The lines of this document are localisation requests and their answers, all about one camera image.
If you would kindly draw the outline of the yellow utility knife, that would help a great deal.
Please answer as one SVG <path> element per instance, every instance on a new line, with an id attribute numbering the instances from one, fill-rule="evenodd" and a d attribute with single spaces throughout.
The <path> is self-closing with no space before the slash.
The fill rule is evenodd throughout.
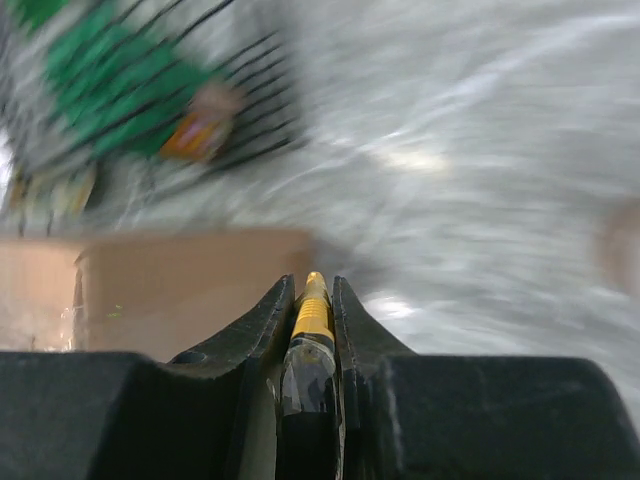
<path id="1" fill-rule="evenodd" d="M 334 414 L 337 405 L 333 314 L 322 274 L 308 275 L 280 378 L 283 416 Z"/>

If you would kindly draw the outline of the brown cardboard express box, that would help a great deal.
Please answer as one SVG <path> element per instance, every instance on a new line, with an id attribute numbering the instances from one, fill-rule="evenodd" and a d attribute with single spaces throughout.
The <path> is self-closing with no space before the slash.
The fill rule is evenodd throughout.
<path id="1" fill-rule="evenodd" d="M 1 346 L 166 361 L 240 317 L 282 276 L 302 285 L 314 253 L 298 229 L 3 238 Z"/>

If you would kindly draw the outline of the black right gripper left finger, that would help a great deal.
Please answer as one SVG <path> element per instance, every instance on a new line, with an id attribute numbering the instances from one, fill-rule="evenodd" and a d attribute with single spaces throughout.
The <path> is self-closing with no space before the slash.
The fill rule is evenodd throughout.
<path id="1" fill-rule="evenodd" d="M 290 330 L 291 276 L 161 363 L 132 352 L 1 356 L 5 479 L 238 479 L 250 409 Z"/>

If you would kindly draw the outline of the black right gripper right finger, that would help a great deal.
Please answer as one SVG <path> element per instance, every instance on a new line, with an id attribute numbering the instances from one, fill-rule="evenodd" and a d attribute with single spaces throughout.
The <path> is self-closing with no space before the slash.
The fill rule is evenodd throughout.
<path id="1" fill-rule="evenodd" d="M 333 283 L 348 479 L 635 479 L 611 379 L 576 357 L 420 355 Z"/>

